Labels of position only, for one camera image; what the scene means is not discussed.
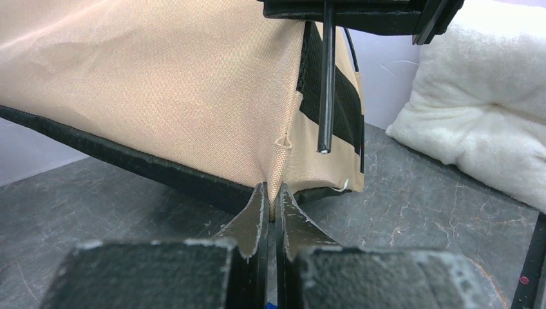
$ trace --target black metal rod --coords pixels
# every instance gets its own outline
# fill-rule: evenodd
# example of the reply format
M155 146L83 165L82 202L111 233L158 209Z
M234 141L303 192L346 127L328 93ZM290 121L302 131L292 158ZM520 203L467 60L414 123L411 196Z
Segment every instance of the black metal rod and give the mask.
M319 116L319 141L317 151L330 153L332 148L332 128L334 124L335 89L335 24L334 4L325 1L323 24L323 63L321 83L321 107Z

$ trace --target white pillow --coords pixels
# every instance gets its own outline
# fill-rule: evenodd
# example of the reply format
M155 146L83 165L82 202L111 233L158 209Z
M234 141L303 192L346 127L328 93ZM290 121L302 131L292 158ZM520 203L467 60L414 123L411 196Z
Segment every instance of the white pillow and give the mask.
M465 1L386 133L546 211L546 8Z

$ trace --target gray table surface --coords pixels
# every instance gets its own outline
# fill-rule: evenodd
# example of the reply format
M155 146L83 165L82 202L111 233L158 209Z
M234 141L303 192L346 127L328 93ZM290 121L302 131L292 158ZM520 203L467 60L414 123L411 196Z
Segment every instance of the gray table surface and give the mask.
M365 131L364 192L302 208L342 245L464 254L491 308L508 308L538 212L407 149L381 129ZM0 308L37 308L57 265L78 241L208 237L231 218L92 158L5 185ZM269 294L275 301L274 287Z

